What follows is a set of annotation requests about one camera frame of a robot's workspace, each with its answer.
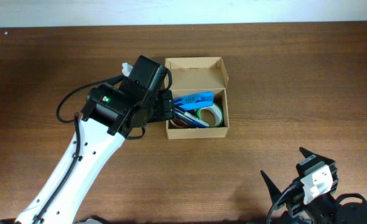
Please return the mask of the white tape roll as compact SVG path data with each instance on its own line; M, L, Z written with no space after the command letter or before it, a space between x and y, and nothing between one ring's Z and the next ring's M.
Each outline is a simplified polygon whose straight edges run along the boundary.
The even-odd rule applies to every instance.
M179 128L179 129L183 129L183 128L187 128L187 125L184 123L181 123L180 121L175 122L175 120L170 120L170 123L172 124L172 126Z

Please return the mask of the green tape roll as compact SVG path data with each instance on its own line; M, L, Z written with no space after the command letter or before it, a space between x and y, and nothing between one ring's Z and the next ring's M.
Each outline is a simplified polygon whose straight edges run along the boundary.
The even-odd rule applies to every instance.
M210 128L217 128L223 124L223 110L215 103L211 106L199 108L196 111L196 114L197 117L200 120L206 122Z

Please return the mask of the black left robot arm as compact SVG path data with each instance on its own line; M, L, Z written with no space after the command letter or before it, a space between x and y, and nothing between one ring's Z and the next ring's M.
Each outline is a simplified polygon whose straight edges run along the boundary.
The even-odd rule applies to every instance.
M134 128L174 116L171 71L139 56L128 75L88 84L91 89L71 123L67 150L30 205L0 223L73 223L80 205L108 159Z

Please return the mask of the cardboard box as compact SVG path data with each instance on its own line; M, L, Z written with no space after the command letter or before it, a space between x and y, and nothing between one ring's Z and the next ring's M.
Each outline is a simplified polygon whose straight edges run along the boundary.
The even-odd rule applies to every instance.
M172 95L180 96L211 91L214 103L224 114L223 124L217 128L183 128L166 124L168 139L224 138L230 128L226 87L228 73L221 57L166 58L165 66L172 73Z

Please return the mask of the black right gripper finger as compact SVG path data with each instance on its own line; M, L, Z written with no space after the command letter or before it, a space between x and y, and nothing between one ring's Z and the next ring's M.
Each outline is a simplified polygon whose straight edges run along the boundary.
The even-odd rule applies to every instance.
M269 176L263 171L260 171L261 176L266 184L266 187L269 191L269 196L271 198L272 205L274 206L275 210L278 210L284 206L284 203L281 202L280 197L283 193L277 188L274 182L269 178Z
M306 148L304 148L304 147L299 147L299 151L300 151L300 153L307 159L307 158L311 158L311 159L313 159L313 158L317 158L318 157L318 155L317 154L314 154L313 152L311 152L311 151L309 151L309 150L307 150Z

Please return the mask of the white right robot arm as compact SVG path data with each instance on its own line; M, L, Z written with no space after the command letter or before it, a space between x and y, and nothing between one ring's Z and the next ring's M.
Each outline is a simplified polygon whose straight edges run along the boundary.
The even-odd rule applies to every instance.
M333 159L315 154L304 147L305 159L296 165L298 178L280 191L268 175L261 175L272 205L266 223L367 223L367 200L358 193L333 197L338 187L338 169Z

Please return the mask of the orange black stapler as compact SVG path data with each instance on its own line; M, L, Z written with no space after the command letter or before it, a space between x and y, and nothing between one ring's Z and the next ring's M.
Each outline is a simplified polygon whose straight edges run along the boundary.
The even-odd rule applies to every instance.
M171 120L171 123L177 127L177 128L189 128L189 126L187 124L185 124L184 122L182 121L179 121L177 119L173 119Z

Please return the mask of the blue plastic case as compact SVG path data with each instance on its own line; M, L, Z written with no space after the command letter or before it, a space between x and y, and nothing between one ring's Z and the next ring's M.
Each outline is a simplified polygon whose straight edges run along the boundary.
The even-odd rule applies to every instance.
M197 110L213 105L214 95L205 91L192 95L185 95L174 99L174 106L183 111Z

